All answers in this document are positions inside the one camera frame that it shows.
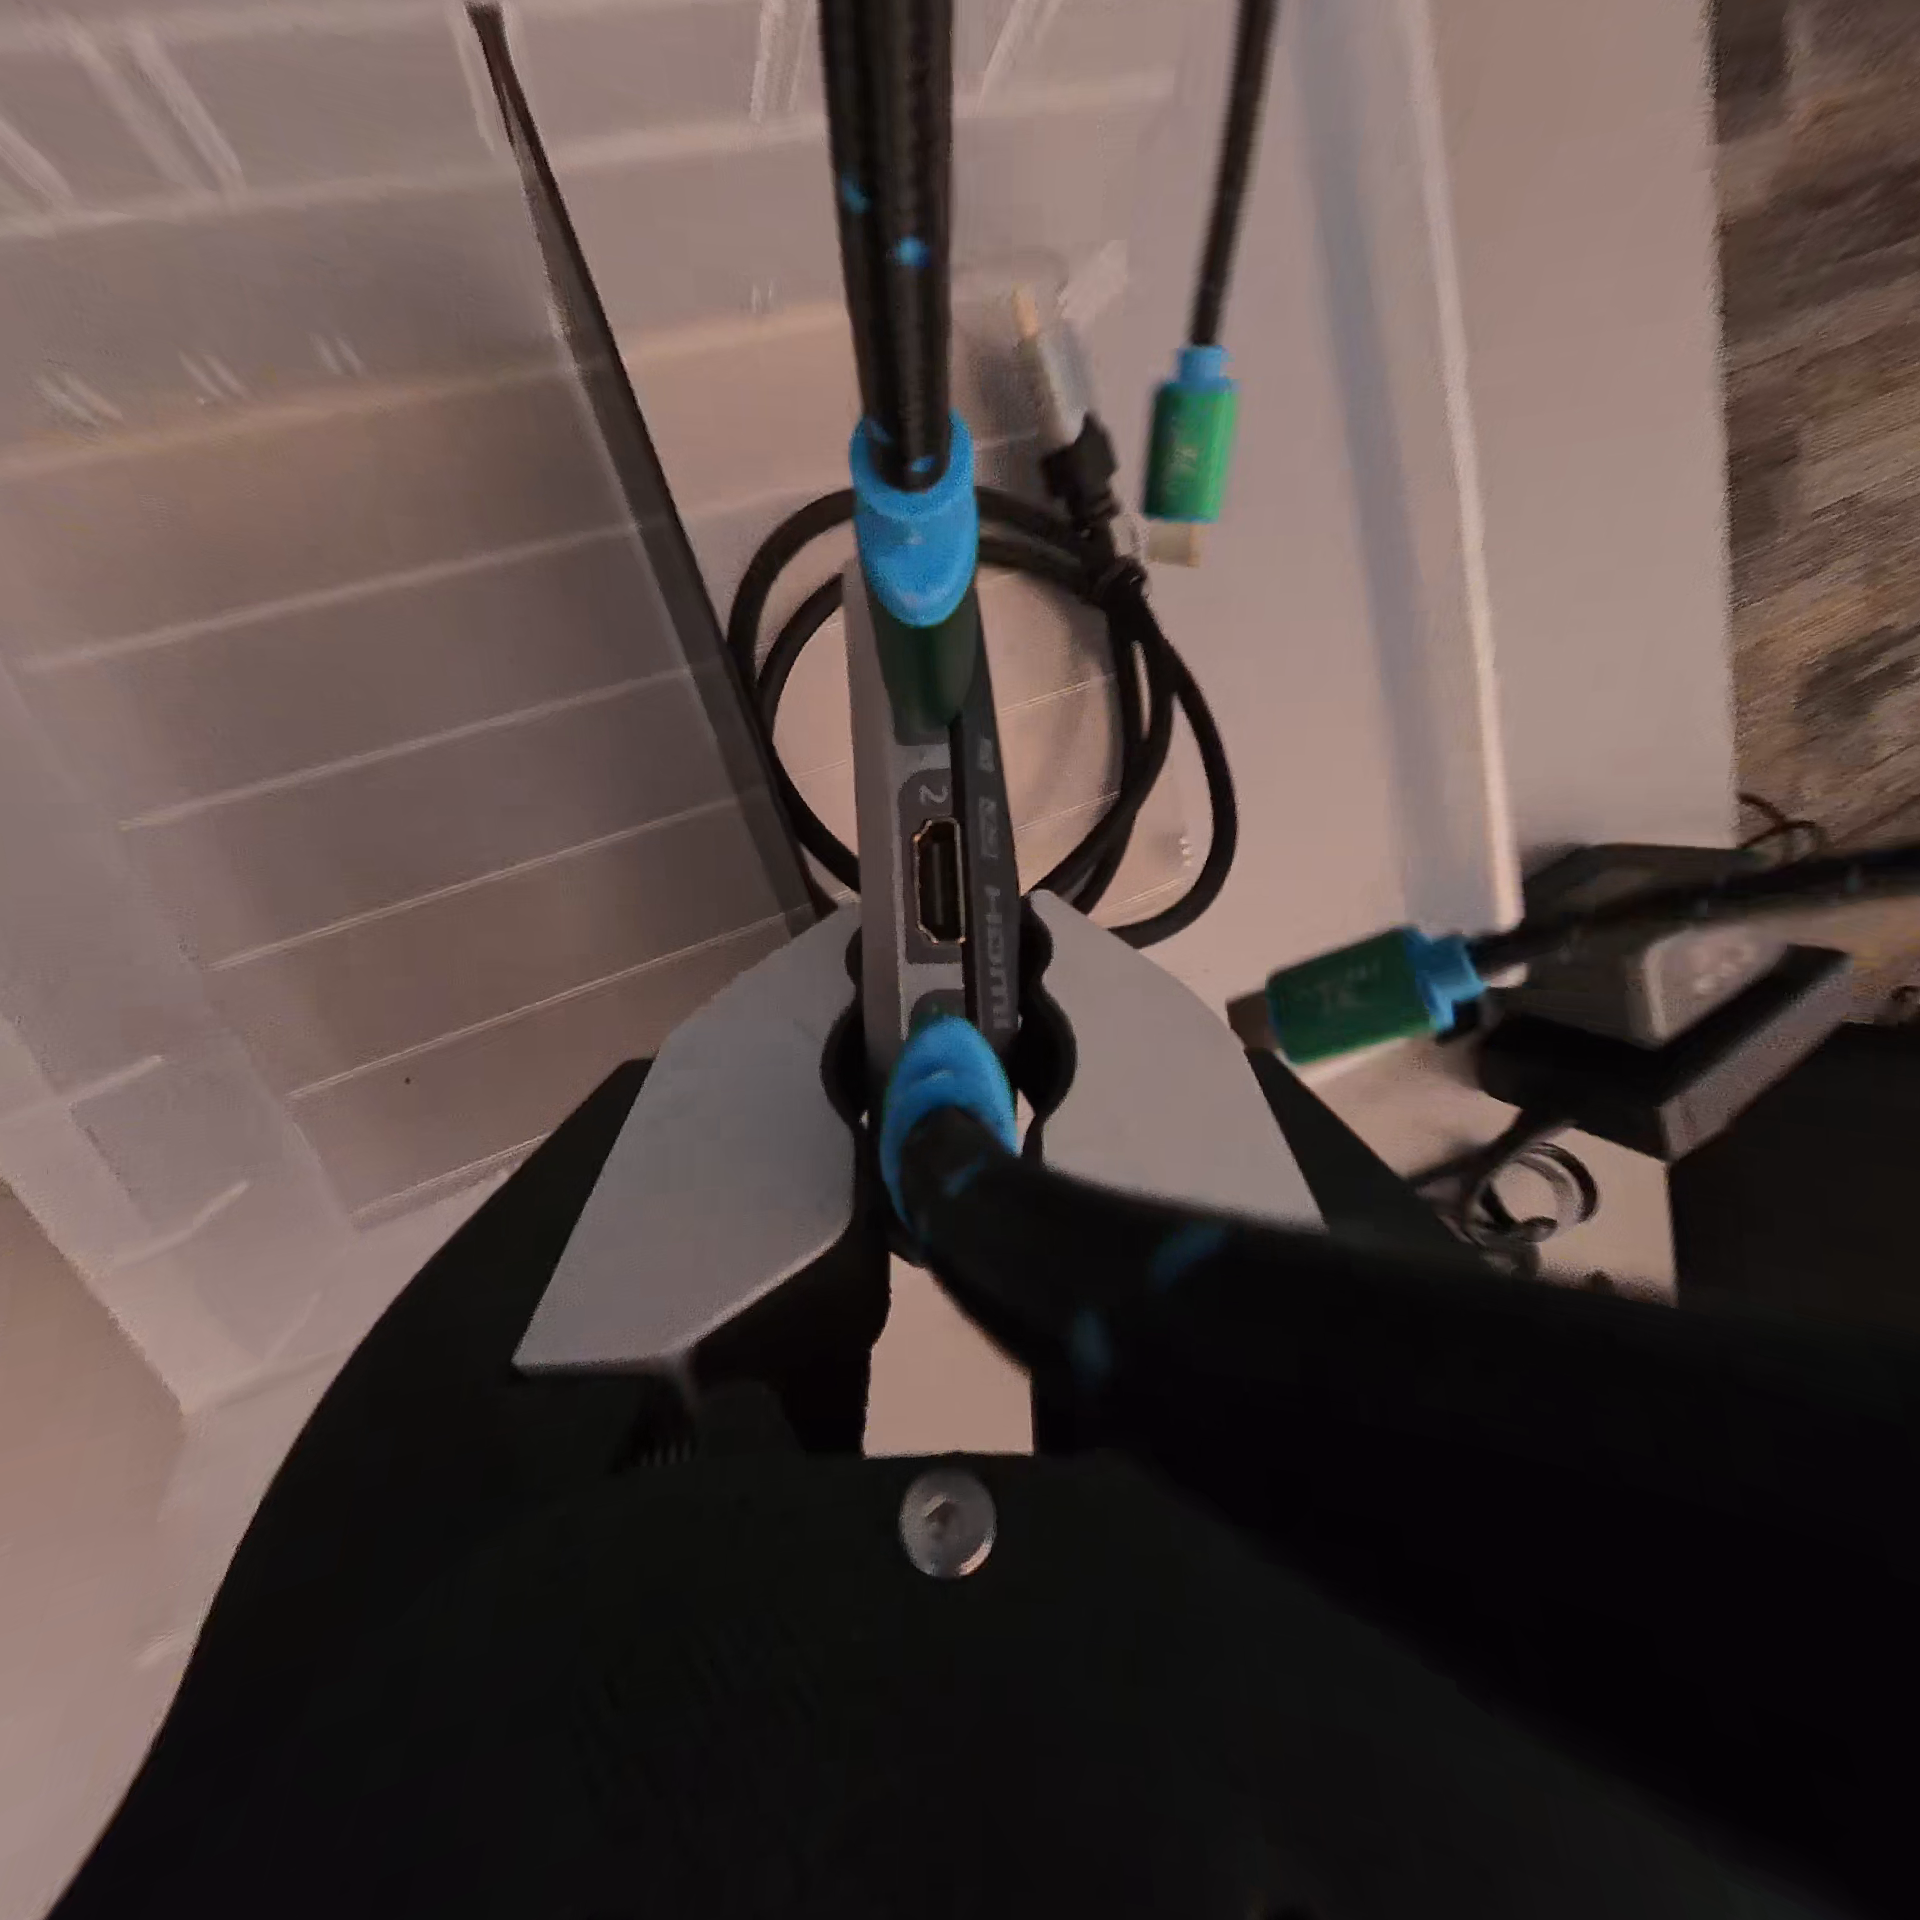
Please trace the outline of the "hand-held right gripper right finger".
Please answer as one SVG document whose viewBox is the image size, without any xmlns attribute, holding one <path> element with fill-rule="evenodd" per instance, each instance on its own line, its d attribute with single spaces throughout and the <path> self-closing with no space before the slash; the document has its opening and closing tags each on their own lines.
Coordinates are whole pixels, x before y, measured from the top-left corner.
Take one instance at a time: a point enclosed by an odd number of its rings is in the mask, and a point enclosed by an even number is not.
<svg viewBox="0 0 1920 1920">
<path fill-rule="evenodd" d="M 1071 1036 L 1071 1076 L 1039 1156 L 1116 1190 L 1322 1229 L 1324 1216 L 1222 1014 L 1054 893 L 1039 986 Z"/>
</svg>

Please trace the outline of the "silver HDMI switch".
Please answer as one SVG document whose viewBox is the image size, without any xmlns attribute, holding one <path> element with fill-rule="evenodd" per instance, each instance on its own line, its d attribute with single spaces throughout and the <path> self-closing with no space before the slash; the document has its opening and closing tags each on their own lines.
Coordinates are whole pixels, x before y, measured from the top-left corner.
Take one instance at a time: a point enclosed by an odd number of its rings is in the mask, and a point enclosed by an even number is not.
<svg viewBox="0 0 1920 1920">
<path fill-rule="evenodd" d="M 975 589 L 910 628 L 851 563 L 859 1004 L 885 1079 L 914 1029 L 969 1019 L 998 1055 L 1022 1021 L 1022 886 Z"/>
</svg>

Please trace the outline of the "clear plastic bin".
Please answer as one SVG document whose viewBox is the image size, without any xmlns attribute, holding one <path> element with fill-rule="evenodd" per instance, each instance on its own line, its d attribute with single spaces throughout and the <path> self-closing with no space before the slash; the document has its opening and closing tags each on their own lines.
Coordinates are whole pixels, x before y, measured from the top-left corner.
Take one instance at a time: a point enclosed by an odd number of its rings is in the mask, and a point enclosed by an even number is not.
<svg viewBox="0 0 1920 1920">
<path fill-rule="evenodd" d="M 500 4 L 618 375 L 577 370 L 469 4 L 4 4 L 4 1182 L 140 1292 L 521 1158 L 806 919 L 719 658 L 849 482 L 818 4 Z M 1158 959 L 1518 901 L 1433 348 L 1423 4 L 1286 4 L 1167 636 L 1238 859 Z M 1010 291 L 1139 501 L 1234 4 L 953 4 L 953 368 L 1043 495 Z"/>
</svg>

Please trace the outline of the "black adapter box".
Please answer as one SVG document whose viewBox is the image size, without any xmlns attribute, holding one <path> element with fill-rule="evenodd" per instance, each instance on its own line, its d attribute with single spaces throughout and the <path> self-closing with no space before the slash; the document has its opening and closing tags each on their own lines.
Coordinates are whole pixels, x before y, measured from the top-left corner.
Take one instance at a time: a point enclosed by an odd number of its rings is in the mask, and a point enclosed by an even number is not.
<svg viewBox="0 0 1920 1920">
<path fill-rule="evenodd" d="M 1676 1163 L 1782 1084 L 1837 1029 L 1851 988 L 1842 951 L 1756 919 L 1614 930 L 1492 997 L 1478 1087 Z"/>
</svg>

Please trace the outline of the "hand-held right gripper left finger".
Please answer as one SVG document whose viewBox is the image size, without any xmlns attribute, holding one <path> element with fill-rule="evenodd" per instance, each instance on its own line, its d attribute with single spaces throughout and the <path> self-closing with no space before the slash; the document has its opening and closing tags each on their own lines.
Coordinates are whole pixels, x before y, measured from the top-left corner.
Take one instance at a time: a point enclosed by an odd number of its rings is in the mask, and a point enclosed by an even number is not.
<svg viewBox="0 0 1920 1920">
<path fill-rule="evenodd" d="M 667 1036 L 518 1336 L 524 1376 L 782 1371 L 876 1344 L 885 1244 L 825 1069 L 854 947 L 843 906 Z"/>
</svg>

